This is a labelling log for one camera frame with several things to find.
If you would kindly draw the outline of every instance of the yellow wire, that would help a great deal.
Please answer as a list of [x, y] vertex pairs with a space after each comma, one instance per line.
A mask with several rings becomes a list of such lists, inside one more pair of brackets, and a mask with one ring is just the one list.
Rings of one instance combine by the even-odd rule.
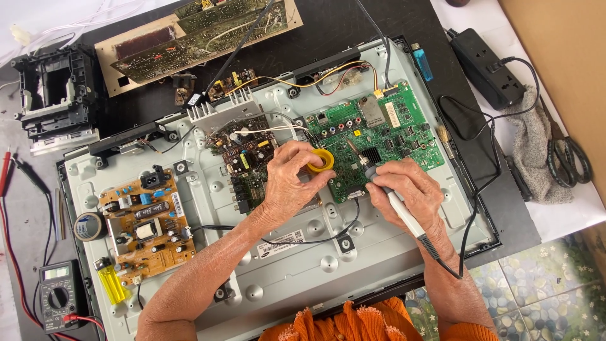
[[[281, 80], [281, 79], [277, 79], [277, 78], [273, 78], [273, 77], [269, 77], [269, 76], [257, 76], [257, 77], [254, 77], [253, 79], [251, 79], [250, 81], [246, 81], [246, 82], [244, 82], [244, 83], [242, 83], [242, 84], [238, 85], [237, 87], [235, 87], [235, 88], [231, 89], [231, 90], [230, 90], [230, 91], [228, 91], [228, 92], [227, 92], [225, 95], [227, 96], [227, 95], [229, 95], [230, 93], [232, 93], [232, 92], [234, 92], [234, 91], [236, 91], [236, 90], [240, 89], [241, 87], [245, 86], [246, 84], [248, 84], [248, 83], [250, 83], [250, 82], [252, 82], [252, 81], [256, 81], [257, 79], [260, 79], [260, 78], [268, 78], [268, 79], [273, 79], [274, 81], [279, 81], [279, 82], [281, 82], [281, 83], [288, 84], [289, 86], [295, 86], [295, 87], [310, 87], [310, 86], [314, 86], [314, 85], [316, 85], [316, 84], [317, 84], [317, 83], [319, 83], [321, 80], [323, 80], [324, 78], [328, 77], [328, 76], [329, 76], [331, 73], [335, 73], [335, 72], [337, 72], [337, 71], [339, 71], [339, 70], [343, 69], [343, 68], [344, 68], [344, 67], [346, 67], [346, 66], [349, 66], [349, 65], [352, 65], [352, 64], [357, 64], [357, 63], [359, 63], [359, 62], [366, 63], [366, 64], [368, 64], [370, 67], [373, 67], [372, 65], [370, 65], [370, 63], [369, 63], [369, 62], [366, 62], [366, 61], [352, 61], [352, 62], [348, 62], [348, 63], [346, 63], [346, 64], [343, 64], [343, 65], [339, 66], [338, 68], [336, 68], [336, 69], [334, 69], [334, 70], [329, 71], [329, 72], [328, 72], [328, 73], [326, 73], [324, 76], [320, 77], [320, 78], [319, 78], [317, 81], [315, 81], [315, 82], [313, 82], [313, 83], [310, 83], [310, 84], [306, 84], [306, 85], [298, 85], [298, 84], [293, 84], [293, 83], [291, 83], [291, 82], [283, 81], [283, 80]], [[378, 87], [377, 87], [377, 84], [376, 84], [376, 71], [375, 71], [375, 90], [376, 90], [377, 88], [378, 88]]]

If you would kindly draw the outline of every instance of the yellow lighter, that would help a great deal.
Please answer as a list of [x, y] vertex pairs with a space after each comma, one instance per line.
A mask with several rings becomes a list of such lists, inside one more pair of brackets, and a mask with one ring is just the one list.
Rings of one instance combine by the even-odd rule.
[[95, 269], [112, 305], [126, 299], [128, 291], [120, 284], [109, 258], [103, 257], [95, 260]]

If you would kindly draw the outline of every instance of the orange shirt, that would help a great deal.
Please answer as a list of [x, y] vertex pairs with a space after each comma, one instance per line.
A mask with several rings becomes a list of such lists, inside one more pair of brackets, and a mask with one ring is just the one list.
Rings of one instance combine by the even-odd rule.
[[[351, 308], [332, 319], [313, 320], [306, 308], [293, 323], [266, 329], [259, 341], [423, 341], [414, 328], [402, 300], [392, 297], [370, 307]], [[440, 334], [440, 341], [499, 341], [488, 328], [459, 323]]]

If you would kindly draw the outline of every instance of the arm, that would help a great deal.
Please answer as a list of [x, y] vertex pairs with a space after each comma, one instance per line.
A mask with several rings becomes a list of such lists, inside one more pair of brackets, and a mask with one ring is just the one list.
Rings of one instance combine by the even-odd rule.
[[[452, 269], [458, 269], [459, 256], [448, 239], [442, 218], [438, 215], [438, 209], [444, 199], [438, 182], [409, 158], [389, 161], [377, 168], [377, 174], [379, 176], [373, 180], [374, 183], [367, 184], [373, 205], [383, 213], [387, 221], [410, 233], [378, 186], [390, 187], [400, 193], [404, 197], [406, 207], [440, 253], [440, 258]], [[440, 334], [460, 322], [475, 323], [496, 332], [492, 318], [467, 268], [462, 280], [454, 278], [433, 260], [416, 238], [415, 241], [425, 262], [425, 285], [431, 296], [431, 304], [438, 314]]]
[[299, 181], [297, 173], [301, 167], [307, 163], [322, 165], [312, 149], [308, 143], [289, 141], [274, 151], [274, 159], [267, 165], [263, 204], [164, 282], [139, 315], [137, 341], [196, 340], [194, 320], [208, 307], [217, 288], [246, 252], [265, 234], [292, 218], [335, 176], [330, 170], [308, 183]]

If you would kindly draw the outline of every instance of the tiled floor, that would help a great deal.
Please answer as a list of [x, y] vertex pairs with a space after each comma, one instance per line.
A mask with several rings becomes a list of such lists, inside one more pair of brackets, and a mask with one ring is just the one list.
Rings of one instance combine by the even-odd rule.
[[[580, 234], [470, 270], [503, 341], [606, 341], [606, 286]], [[425, 341], [438, 316], [425, 288], [406, 307]]]

